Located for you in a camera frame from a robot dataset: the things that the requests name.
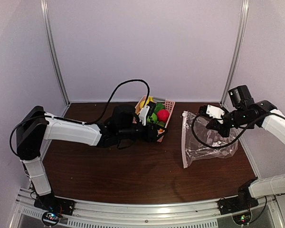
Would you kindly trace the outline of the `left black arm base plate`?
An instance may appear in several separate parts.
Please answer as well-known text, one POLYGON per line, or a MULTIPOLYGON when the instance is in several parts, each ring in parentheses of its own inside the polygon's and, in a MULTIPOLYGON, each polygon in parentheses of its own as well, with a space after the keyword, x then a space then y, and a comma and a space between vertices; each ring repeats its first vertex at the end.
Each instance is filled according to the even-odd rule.
POLYGON ((34 207, 55 212, 62 215, 73 215, 75 202, 70 199, 63 199, 56 197, 55 195, 48 194, 45 196, 37 195, 37 199, 34 202, 34 207))

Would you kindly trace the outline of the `left round circuit board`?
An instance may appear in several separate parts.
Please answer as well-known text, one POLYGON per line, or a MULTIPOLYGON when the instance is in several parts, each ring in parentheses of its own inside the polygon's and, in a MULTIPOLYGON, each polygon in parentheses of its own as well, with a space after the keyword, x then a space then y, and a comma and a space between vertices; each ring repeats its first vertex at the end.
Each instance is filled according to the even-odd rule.
POLYGON ((60 214, 47 211, 42 214, 41 221, 46 226, 55 226, 60 222, 61 218, 60 214))

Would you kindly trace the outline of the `yellow toy pear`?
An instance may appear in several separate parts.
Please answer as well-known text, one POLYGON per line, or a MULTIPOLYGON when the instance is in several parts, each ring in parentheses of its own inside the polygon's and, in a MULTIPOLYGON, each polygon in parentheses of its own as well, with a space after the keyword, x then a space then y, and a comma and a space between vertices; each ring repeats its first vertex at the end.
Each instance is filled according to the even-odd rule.
POLYGON ((148 102, 145 102, 145 100, 141 101, 139 104, 139 109, 141 110, 145 105, 147 105, 148 102))

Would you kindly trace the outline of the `right round circuit board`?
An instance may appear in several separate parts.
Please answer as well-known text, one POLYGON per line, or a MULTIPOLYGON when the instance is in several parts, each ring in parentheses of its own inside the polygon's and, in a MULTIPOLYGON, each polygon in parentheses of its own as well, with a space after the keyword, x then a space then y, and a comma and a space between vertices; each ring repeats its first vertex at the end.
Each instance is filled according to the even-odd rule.
POLYGON ((232 219, 235 224, 239 226, 245 226, 251 221, 251 214, 250 213, 240 213, 240 214, 235 214, 232 216, 232 219))

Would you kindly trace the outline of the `yellow toy banana bunch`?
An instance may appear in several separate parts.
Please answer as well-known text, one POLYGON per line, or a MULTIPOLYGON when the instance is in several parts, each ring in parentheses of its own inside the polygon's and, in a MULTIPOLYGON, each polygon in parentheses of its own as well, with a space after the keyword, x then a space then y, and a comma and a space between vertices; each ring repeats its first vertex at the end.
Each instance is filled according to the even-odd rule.
POLYGON ((149 96, 147 99, 143 99, 143 100, 145 100, 145 102, 148 102, 148 103, 149 103, 149 102, 154 102, 152 96, 149 96))

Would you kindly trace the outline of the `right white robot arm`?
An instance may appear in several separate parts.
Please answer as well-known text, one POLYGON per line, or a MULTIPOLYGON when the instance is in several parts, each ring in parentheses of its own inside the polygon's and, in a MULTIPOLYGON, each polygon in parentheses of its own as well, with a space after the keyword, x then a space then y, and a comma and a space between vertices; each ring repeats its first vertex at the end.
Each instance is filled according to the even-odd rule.
MULTIPOLYGON (((210 118, 206 128, 217 131, 222 137, 228 137, 232 128, 242 128, 242 136, 255 126, 271 133, 285 145, 285 115, 271 102, 255 102, 248 87, 240 85, 228 91, 234 111, 228 112, 221 107, 205 106, 205 115, 210 118)), ((234 199, 237 209, 245 209, 252 199, 268 195, 285 194, 285 174, 257 179, 244 184, 239 196, 234 199)))

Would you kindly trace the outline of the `red toy apple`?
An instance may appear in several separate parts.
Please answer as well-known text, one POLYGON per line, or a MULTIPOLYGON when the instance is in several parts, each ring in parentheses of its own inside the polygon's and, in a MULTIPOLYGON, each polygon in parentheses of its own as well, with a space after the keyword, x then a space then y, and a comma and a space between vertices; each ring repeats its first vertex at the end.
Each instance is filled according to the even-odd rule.
POLYGON ((166 123, 169 119, 170 113, 166 110, 166 109, 162 109, 159 112, 157 112, 157 117, 158 117, 158 121, 162 121, 164 123, 166 123))

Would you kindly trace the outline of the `left aluminium frame post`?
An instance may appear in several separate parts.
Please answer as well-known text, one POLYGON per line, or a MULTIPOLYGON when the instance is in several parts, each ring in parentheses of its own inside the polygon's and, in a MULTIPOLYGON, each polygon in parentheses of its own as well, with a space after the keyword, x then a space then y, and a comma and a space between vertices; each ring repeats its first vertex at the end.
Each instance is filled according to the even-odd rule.
POLYGON ((57 52, 55 48, 55 43, 54 43, 54 38, 53 38, 51 23, 50 23, 50 17, 49 17, 49 11, 48 11, 48 1, 41 0, 40 5, 41 5, 41 13, 43 16, 43 21, 44 21, 45 31, 46 31, 47 41, 48 41, 47 43, 49 47, 49 53, 50 53, 53 69, 55 72, 55 76, 57 79, 58 87, 62 94, 65 105, 70 105, 66 86, 62 78, 62 74, 61 74, 61 70, 60 70, 60 66, 59 66, 59 62, 57 58, 57 52))

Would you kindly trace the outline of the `green orange toy mango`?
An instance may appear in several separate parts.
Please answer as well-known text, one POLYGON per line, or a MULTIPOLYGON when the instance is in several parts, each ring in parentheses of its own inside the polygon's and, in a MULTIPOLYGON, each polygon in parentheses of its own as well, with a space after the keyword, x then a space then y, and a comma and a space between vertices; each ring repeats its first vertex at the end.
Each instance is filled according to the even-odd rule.
POLYGON ((164 126, 165 126, 165 123, 162 122, 162 121, 160 121, 160 122, 157 122, 157 125, 164 127, 164 126))

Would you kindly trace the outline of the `round circuit board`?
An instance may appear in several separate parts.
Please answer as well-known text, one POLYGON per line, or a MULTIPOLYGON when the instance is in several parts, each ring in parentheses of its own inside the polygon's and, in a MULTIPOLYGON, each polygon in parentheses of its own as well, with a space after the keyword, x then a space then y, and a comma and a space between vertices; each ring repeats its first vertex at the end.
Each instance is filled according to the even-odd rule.
POLYGON ((42 214, 41 221, 46 226, 55 226, 60 222, 61 218, 60 214, 47 211, 42 214))
POLYGON ((240 214, 235 214, 232 216, 232 219, 235 224, 239 226, 245 226, 251 221, 251 214, 250 213, 240 213, 240 214))

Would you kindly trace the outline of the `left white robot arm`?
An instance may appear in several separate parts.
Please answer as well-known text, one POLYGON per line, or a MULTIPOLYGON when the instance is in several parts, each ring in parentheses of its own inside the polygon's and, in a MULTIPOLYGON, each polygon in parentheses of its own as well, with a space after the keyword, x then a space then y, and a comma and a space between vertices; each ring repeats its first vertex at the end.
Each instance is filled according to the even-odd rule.
POLYGON ((35 106, 12 130, 11 134, 16 135, 16 148, 11 151, 24 165, 40 203, 54 211, 59 201, 53 196, 41 160, 42 142, 59 140, 98 148, 119 145, 122 140, 156 142, 167 133, 167 128, 151 120, 152 110, 146 106, 136 114, 134 106, 123 104, 116 106, 104 123, 88 123, 55 116, 45 112, 42 106, 35 106))

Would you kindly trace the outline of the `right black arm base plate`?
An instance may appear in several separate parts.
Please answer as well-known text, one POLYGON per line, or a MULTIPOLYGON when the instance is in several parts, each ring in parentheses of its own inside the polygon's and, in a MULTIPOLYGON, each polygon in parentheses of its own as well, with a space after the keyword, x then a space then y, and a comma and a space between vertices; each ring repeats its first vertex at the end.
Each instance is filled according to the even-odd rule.
POLYGON ((258 200, 254 198, 241 200, 239 196, 234 196, 218 200, 218 209, 221 215, 248 210, 256 206, 258 206, 258 200))

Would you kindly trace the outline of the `pink perforated plastic basket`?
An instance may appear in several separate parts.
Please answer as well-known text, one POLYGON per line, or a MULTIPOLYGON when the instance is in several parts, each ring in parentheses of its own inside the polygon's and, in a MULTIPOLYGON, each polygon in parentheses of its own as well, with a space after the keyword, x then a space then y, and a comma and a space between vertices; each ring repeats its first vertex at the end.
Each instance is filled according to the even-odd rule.
POLYGON ((135 105, 139 117, 146 116, 146 124, 157 129, 157 142, 161 143, 168 132, 168 125, 175 107, 175 101, 154 96, 143 96, 135 105))

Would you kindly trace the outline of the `aluminium frame post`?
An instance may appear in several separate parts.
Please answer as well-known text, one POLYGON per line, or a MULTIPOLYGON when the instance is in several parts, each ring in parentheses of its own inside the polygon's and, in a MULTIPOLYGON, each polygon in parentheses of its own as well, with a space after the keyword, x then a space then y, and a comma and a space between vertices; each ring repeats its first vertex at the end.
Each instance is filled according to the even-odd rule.
POLYGON ((233 81, 233 78, 234 78, 234 75, 236 72, 236 68, 237 68, 237 64, 238 64, 238 60, 239 60, 239 56, 240 56, 240 51, 242 48, 242 43, 243 43, 244 36, 246 33, 248 15, 249 15, 249 0, 242 0, 235 47, 234 47, 234 51, 233 51, 233 56, 232 56, 230 68, 228 71, 227 81, 226 81, 224 91, 223 91, 223 95, 222 95, 222 98, 220 101, 220 104, 222 106, 225 105, 225 102, 226 102, 226 99, 228 96, 228 90, 232 84, 232 81, 233 81))
POLYGON ((46 31, 47 41, 48 41, 47 43, 49 47, 49 53, 50 53, 53 69, 55 72, 55 76, 57 79, 58 87, 62 94, 65 105, 70 105, 66 86, 62 78, 62 74, 61 74, 61 70, 60 70, 60 66, 59 66, 59 62, 57 58, 57 52, 55 48, 55 43, 54 43, 54 38, 53 38, 51 23, 50 23, 50 17, 49 17, 49 11, 48 11, 48 1, 41 0, 40 5, 41 5, 41 13, 43 16, 43 21, 44 21, 45 31, 46 31))

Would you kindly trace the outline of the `green toy bell pepper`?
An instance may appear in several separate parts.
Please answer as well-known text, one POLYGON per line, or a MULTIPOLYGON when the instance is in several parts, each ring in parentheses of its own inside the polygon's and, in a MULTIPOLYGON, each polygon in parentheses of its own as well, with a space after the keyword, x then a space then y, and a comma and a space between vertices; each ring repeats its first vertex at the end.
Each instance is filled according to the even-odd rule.
POLYGON ((155 113, 159 112, 160 110, 165 109, 165 105, 163 103, 158 102, 154 109, 155 113))

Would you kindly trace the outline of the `right aluminium frame post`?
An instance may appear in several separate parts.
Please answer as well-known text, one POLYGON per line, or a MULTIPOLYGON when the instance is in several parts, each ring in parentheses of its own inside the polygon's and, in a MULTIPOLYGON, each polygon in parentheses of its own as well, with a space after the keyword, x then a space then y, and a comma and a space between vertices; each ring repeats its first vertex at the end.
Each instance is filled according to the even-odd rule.
POLYGON ((237 68, 237 64, 238 64, 238 60, 239 60, 239 56, 240 56, 240 51, 242 48, 242 43, 243 43, 244 36, 246 33, 248 15, 249 15, 249 0, 242 0, 235 47, 234 47, 234 51, 233 51, 233 56, 232 56, 230 68, 228 71, 227 81, 226 81, 224 91, 223 91, 223 95, 222 95, 222 98, 220 101, 220 104, 222 106, 225 105, 225 102, 226 102, 226 99, 228 96, 228 90, 232 84, 232 81, 233 81, 233 78, 234 78, 234 75, 236 72, 236 68, 237 68))

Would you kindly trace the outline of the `clear zip top bag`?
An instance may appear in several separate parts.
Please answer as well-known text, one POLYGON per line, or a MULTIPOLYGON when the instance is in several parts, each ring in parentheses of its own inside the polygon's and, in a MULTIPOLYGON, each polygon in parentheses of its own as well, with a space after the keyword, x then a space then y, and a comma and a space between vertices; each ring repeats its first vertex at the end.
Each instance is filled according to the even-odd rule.
POLYGON ((239 149, 239 142, 232 142, 237 134, 231 130, 228 138, 223 138, 218 132, 206 128, 208 120, 198 117, 194 124, 194 113, 183 111, 181 130, 181 155, 183 168, 188 168, 192 162, 213 158, 226 159, 232 157, 239 149))

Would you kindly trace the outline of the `green toy watermelon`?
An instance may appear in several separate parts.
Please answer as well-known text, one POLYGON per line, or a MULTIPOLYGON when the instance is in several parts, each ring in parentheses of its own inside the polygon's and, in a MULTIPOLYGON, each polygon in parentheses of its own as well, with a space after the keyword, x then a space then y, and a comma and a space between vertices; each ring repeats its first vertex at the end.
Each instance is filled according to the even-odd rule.
POLYGON ((148 117, 147 121, 150 122, 150 123, 153 123, 153 124, 157 124, 157 122, 158 122, 157 114, 152 113, 152 114, 148 117))

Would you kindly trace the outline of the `front aluminium rail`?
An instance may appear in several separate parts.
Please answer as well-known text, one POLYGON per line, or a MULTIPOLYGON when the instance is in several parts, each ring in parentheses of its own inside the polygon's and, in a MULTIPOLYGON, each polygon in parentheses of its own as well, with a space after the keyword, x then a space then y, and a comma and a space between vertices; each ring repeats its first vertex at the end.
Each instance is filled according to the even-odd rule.
POLYGON ((112 204, 75 200, 72 215, 58 228, 239 228, 240 215, 250 215, 249 228, 284 228, 275 197, 259 199, 250 211, 221 214, 219 199, 170 204, 112 204))

